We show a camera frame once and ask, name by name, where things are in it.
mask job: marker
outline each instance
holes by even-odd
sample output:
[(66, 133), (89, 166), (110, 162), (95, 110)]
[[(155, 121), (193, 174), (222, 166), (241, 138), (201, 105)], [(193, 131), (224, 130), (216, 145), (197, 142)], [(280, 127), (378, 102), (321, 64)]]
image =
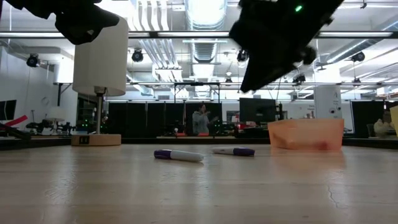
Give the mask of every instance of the marker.
[(156, 159), (175, 159), (180, 161), (200, 162), (203, 155), (194, 152), (184, 152), (178, 150), (161, 149), (154, 152)]
[(254, 156), (256, 151), (246, 147), (237, 148), (214, 148), (213, 153), (215, 154), (225, 154), (234, 156)]

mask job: table surface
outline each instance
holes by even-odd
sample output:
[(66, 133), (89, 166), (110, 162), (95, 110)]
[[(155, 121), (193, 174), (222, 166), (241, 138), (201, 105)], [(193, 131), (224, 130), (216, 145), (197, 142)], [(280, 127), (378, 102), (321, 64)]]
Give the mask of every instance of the table surface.
[(167, 146), (198, 164), (154, 159), (160, 145), (0, 151), (1, 223), (397, 223), (398, 151), (213, 147), (229, 146)]

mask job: computer screen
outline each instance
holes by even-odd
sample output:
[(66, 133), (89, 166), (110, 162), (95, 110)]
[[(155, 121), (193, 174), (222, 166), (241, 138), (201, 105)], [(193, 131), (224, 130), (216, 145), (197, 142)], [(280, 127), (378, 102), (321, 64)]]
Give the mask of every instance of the computer screen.
[(239, 99), (240, 121), (272, 122), (276, 116), (276, 101), (270, 99)]
[(16, 100), (0, 101), (0, 121), (13, 120), (16, 106)]

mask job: person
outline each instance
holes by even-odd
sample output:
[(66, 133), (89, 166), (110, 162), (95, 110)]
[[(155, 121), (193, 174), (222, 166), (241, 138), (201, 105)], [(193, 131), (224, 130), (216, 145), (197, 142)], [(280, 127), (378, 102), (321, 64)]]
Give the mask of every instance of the person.
[(215, 117), (209, 121), (209, 111), (206, 111), (206, 105), (202, 104), (199, 109), (192, 114), (193, 134), (209, 133), (208, 125), (218, 119)]

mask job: ceiling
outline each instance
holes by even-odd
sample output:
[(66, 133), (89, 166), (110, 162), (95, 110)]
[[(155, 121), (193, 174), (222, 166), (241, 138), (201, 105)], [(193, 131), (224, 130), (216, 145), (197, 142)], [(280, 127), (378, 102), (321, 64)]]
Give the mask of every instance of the ceiling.
[[(333, 23), (324, 27), (323, 30), (374, 30), (379, 24), (389, 20), (392, 17), (398, 18), (398, 0), (373, 0), (368, 1), (369, 5), (378, 5), (380, 7), (367, 7), (360, 9), (359, 6), (362, 1), (345, 1), (345, 6), (358, 6), (356, 8), (339, 9), (333, 16), (335, 20)], [(224, 30), (228, 30), (235, 20), (239, 17), (239, 9), (236, 7), (237, 0), (228, 1), (228, 8), (226, 11), (226, 18), (224, 23)], [(171, 30), (187, 30), (187, 23), (185, 18), (185, 11), (183, 0), (170, 0), (168, 1), (169, 7), (169, 27)], [(0, 22), (0, 31), (56, 31), (54, 26), (55, 16), (52, 15), (48, 20), (39, 19), (26, 10), (19, 11), (17, 9), (10, 9), (8, 3), (4, 2), (2, 9), (2, 19)], [(219, 44), (215, 62), (220, 63), (215, 66), (213, 76), (214, 79), (222, 81), (227, 71), (232, 73), (232, 77), (240, 77), (244, 75), (245, 67), (239, 68), (235, 60), (235, 54), (239, 50), (239, 46), (232, 40), (226, 39), (227, 43)], [(353, 40), (349, 39), (320, 39), (313, 40), (310, 45), (316, 47), (320, 55), (330, 54)], [(56, 47), (59, 48), (65, 55), (74, 55), (74, 46), (67, 40), (40, 40), (40, 39), (21, 39), (13, 40), (13, 46), (21, 46), (20, 49), (25, 47)], [(192, 77), (191, 61), (189, 44), (184, 44), (180, 39), (172, 40), (177, 60), (182, 66), (183, 78)], [(398, 62), (398, 39), (382, 40), (381, 42), (373, 45), (363, 52), (366, 55), (364, 62), (357, 63), (356, 68), (353, 69), (352, 62), (339, 62), (341, 79), (343, 81), (353, 80), (354, 74), (360, 75), (376, 71), (382, 67), (388, 66), (392, 63)], [(129, 48), (133, 52), (134, 48), (141, 48), (138, 40), (129, 40)], [(54, 55), (44, 56), (50, 63), (57, 63), (59, 56)], [(151, 72), (152, 62), (144, 54), (144, 60), (139, 63), (133, 63), (128, 60), (128, 70), (131, 72)], [(300, 67), (302, 72), (306, 73), (307, 81), (313, 80), (313, 67)], [(366, 80), (367, 82), (379, 82), (385, 78), (398, 77), (398, 66), (396, 69), (390, 70), (388, 73), (377, 75)]]

